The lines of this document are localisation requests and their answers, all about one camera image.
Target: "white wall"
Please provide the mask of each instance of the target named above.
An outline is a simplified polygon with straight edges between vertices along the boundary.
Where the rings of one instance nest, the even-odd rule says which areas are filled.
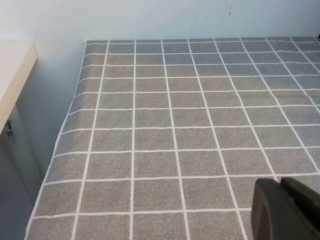
[[[72,100],[85,40],[317,36],[320,0],[0,0],[0,40],[33,40],[17,103],[43,171]]]
[[[319,0],[1,0],[0,39],[315,36]]]

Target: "black object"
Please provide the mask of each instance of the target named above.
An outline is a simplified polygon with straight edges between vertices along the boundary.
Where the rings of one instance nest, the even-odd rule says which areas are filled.
[[[320,195],[291,177],[259,178],[251,226],[254,240],[320,240]]]

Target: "white shelf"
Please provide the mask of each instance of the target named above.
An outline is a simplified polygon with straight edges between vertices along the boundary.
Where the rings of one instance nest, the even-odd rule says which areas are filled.
[[[32,42],[0,41],[1,130],[16,104],[36,59],[37,55]]]

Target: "gray square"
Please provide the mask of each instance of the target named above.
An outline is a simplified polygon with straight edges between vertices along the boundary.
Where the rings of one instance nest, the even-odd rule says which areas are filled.
[[[308,63],[308,60],[300,52],[281,51],[278,52],[278,55],[284,62]]]
[[[134,66],[105,66],[105,78],[133,78]]]
[[[205,109],[173,109],[172,115],[175,127],[210,126]]]
[[[252,233],[252,227],[251,227],[251,211],[241,211],[240,215],[242,218],[244,230],[248,240],[254,240],[254,235]]]
[[[87,152],[91,130],[72,131],[60,136],[55,154],[65,154],[71,152]]]
[[[193,42],[205,43],[205,42],[213,42],[213,41],[214,41],[213,38],[194,38],[194,39],[189,39],[190,43],[193,43]]]
[[[240,38],[238,37],[218,37],[218,38],[215,38],[215,40],[217,42],[236,42],[236,41],[239,41],[240,42]]]
[[[178,149],[215,149],[216,143],[211,128],[175,129]]]
[[[79,216],[75,239],[129,239],[129,215]]]
[[[193,54],[195,64],[222,64],[218,53]]]
[[[78,83],[76,87],[75,95],[82,94],[85,92],[99,92],[100,78],[88,78]]]
[[[275,76],[275,75],[290,75],[282,63],[279,64],[256,64],[261,75]]]
[[[316,172],[304,149],[267,149],[265,152],[276,174]]]
[[[296,43],[296,45],[302,52],[320,51],[320,44],[318,42]]]
[[[196,77],[195,67],[192,65],[174,66],[167,65],[166,72],[168,77]]]
[[[215,129],[215,133],[222,149],[259,146],[250,127],[219,127]]]
[[[233,84],[237,90],[266,90],[267,87],[259,76],[232,77]]]
[[[296,43],[315,42],[315,38],[312,36],[294,36],[291,39]]]
[[[200,77],[228,75],[223,65],[196,65],[196,70]]]
[[[161,43],[161,40],[157,40],[157,39],[137,40],[136,43],[137,43],[137,44]]]
[[[265,148],[301,146],[289,126],[255,127],[254,130]]]
[[[93,126],[95,111],[78,111],[68,115],[62,132],[75,129],[90,129]]]
[[[249,125],[247,117],[241,108],[210,109],[214,126],[245,126]]]
[[[271,41],[271,46],[275,51],[293,51],[293,52],[299,52],[299,50],[296,48],[296,46],[292,42],[286,42],[286,41]]]
[[[293,75],[301,75],[301,74],[319,74],[319,71],[309,63],[286,63],[285,64],[289,71]]]
[[[135,64],[137,65],[163,65],[164,59],[160,54],[136,55]]]
[[[309,188],[316,191],[320,194],[320,176],[313,175],[313,176],[292,176],[292,178],[300,181],[304,185],[308,186]]]
[[[261,150],[222,151],[229,175],[271,174]]]
[[[281,62],[274,52],[251,52],[249,55],[255,64]]]
[[[315,164],[319,168],[320,167],[320,148],[308,148],[308,152],[310,153],[310,155],[313,158]]]
[[[214,42],[190,43],[190,48],[193,54],[217,53]]]
[[[187,39],[163,39],[163,43],[186,43]]]
[[[182,183],[186,209],[234,207],[225,177],[183,179]]]
[[[205,107],[201,92],[172,92],[170,98],[173,108]]]
[[[229,77],[200,77],[203,91],[228,91],[233,90]]]
[[[320,146],[320,126],[295,126],[294,129],[306,147]]]
[[[87,54],[105,54],[107,51],[106,44],[92,44],[85,46],[84,55]]]
[[[253,125],[287,125],[287,120],[279,107],[246,108]]]
[[[265,41],[264,37],[241,37],[242,41]]]
[[[273,91],[280,105],[311,105],[303,91]]]
[[[136,66],[135,76],[137,78],[164,77],[165,68],[164,66]]]
[[[273,36],[266,38],[269,41],[291,41],[290,37],[288,36]]]
[[[259,73],[253,64],[230,64],[226,65],[230,76],[257,76]]]
[[[164,57],[166,65],[193,65],[191,54],[166,54]]]
[[[143,109],[135,111],[135,127],[171,127],[169,109]]]
[[[84,93],[76,96],[71,104],[70,113],[81,109],[95,109],[97,106],[98,93]]]
[[[131,130],[95,130],[92,141],[93,152],[128,151],[132,149]]]
[[[102,93],[132,92],[134,90],[134,80],[127,78],[103,79]]]
[[[164,43],[163,52],[165,54],[190,53],[188,43]]]
[[[131,109],[132,107],[132,93],[112,93],[100,95],[100,109]]]
[[[123,181],[96,181],[84,184],[80,212],[129,212],[131,183]]]
[[[174,152],[136,152],[134,154],[134,177],[157,178],[178,176]]]
[[[98,129],[131,128],[132,110],[99,110],[96,116],[95,127]]]
[[[137,78],[135,80],[137,92],[166,92],[167,84],[165,78]]]
[[[110,40],[110,44],[134,44],[134,40]]]
[[[89,44],[107,44],[108,40],[87,40],[86,45]]]
[[[86,159],[87,154],[68,154],[54,157],[46,182],[82,179]]]
[[[307,90],[305,92],[315,104],[320,104],[320,90]]]
[[[270,45],[266,41],[245,41],[244,46],[248,52],[272,52]]]
[[[79,79],[101,78],[103,66],[86,66],[81,70]]]
[[[162,54],[161,44],[141,43],[135,47],[137,54]]]
[[[136,150],[174,149],[174,138],[171,129],[136,129]]]
[[[205,92],[208,107],[239,107],[240,101],[235,92]]]
[[[283,111],[291,124],[320,124],[320,114],[314,106],[286,106]]]
[[[224,175],[218,151],[180,151],[182,176]]]
[[[64,182],[44,186],[35,216],[75,213],[81,182]]]
[[[186,229],[183,213],[135,214],[133,239],[185,240]]]
[[[134,44],[109,44],[108,54],[134,54]]]
[[[135,180],[133,195],[134,211],[182,209],[177,179]]]
[[[170,91],[200,91],[197,78],[168,78]]]
[[[235,211],[188,212],[191,239],[243,239]]]
[[[243,53],[245,52],[241,42],[217,42],[220,53]]]
[[[239,208],[251,208],[255,182],[259,177],[231,177],[231,186]]]
[[[69,240],[71,239],[75,217],[33,219],[27,239]]]
[[[88,65],[103,65],[105,63],[105,54],[97,55],[97,54],[90,54],[83,58],[82,67]]]
[[[312,63],[320,63],[320,52],[305,52],[304,55],[312,62]]]
[[[251,60],[246,53],[222,53],[225,64],[251,64]]]
[[[268,91],[241,91],[244,106],[276,106],[275,98]]]
[[[134,65],[134,55],[108,55],[106,65]]]
[[[131,153],[91,153],[86,179],[131,177]]]
[[[300,88],[291,76],[264,76],[263,78],[271,90]]]
[[[135,94],[136,108],[168,108],[167,93],[136,93]]]

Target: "gray grid-patterned tablecloth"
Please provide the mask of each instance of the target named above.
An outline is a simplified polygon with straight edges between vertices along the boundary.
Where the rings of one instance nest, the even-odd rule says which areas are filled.
[[[29,240],[252,239],[257,178],[320,192],[313,37],[88,41]]]

